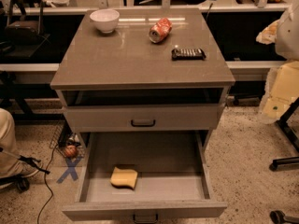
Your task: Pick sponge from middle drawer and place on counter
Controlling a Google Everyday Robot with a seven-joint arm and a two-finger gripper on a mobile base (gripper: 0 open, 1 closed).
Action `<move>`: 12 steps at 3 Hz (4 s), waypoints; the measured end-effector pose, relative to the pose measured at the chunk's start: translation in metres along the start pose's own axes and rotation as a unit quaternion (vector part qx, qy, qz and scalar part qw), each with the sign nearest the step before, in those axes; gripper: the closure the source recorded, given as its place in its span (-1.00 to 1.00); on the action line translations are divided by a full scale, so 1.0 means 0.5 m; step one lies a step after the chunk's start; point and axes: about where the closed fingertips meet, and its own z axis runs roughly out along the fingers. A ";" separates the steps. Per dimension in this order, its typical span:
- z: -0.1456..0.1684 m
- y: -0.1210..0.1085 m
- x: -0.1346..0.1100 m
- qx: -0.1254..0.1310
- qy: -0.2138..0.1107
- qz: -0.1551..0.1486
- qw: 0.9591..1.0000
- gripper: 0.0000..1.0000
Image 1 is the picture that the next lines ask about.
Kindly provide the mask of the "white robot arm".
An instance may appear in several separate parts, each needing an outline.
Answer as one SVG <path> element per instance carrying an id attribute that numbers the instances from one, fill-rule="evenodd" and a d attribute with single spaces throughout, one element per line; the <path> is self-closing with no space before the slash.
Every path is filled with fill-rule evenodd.
<path id="1" fill-rule="evenodd" d="M 285 59 L 279 68 L 271 68 L 265 94 L 259 106 L 263 123 L 279 120 L 299 97 L 299 1 L 294 0 L 281 17 L 256 37 L 258 43 L 274 44 L 277 55 Z"/>

